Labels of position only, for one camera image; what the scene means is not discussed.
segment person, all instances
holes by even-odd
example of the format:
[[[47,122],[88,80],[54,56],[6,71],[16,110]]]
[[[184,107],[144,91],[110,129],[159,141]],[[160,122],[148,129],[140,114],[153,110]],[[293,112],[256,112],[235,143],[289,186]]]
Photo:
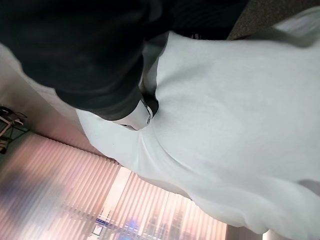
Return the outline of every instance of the person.
[[[139,130],[159,107],[154,92],[141,87],[150,62],[143,55],[146,45],[169,30],[226,39],[246,4],[247,0],[2,0],[0,42],[30,78],[54,88],[64,102]],[[159,54],[151,54],[148,64]]]

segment black fabric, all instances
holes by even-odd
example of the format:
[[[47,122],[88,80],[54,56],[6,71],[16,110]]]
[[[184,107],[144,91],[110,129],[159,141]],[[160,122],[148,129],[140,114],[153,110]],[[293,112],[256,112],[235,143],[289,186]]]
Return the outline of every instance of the black fabric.
[[[118,120],[141,93],[145,42],[168,30],[225,39],[246,1],[0,0],[0,42],[66,103]]]

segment wall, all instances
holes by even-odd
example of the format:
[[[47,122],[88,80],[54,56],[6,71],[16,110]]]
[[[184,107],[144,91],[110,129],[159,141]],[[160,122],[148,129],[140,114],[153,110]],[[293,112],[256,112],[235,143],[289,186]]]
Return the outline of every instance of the wall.
[[[27,115],[31,129],[40,135],[91,153],[101,154],[83,134],[76,112],[72,107],[65,104],[64,111],[61,111],[73,119],[73,122],[70,122],[27,82],[31,84],[32,80],[22,72],[19,62],[11,52],[0,45],[0,105]],[[51,101],[55,98],[49,88],[46,96]]]
[[[263,238],[262,235],[255,234],[245,227],[234,227],[228,225],[225,240],[263,240]]]

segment vertical blinds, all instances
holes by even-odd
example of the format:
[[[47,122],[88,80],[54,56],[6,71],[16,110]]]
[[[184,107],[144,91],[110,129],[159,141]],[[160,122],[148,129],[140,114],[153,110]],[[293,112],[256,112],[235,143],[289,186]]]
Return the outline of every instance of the vertical blinds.
[[[0,158],[0,240],[225,240],[227,225],[116,162],[29,134]]]

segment wrinkled fabric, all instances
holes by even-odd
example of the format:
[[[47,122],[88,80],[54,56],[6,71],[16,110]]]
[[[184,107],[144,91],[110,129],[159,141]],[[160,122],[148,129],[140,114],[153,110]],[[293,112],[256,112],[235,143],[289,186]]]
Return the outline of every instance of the wrinkled fabric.
[[[320,8],[250,39],[170,33],[159,110],[129,131],[83,110],[92,145],[207,214],[257,234],[320,239]]]

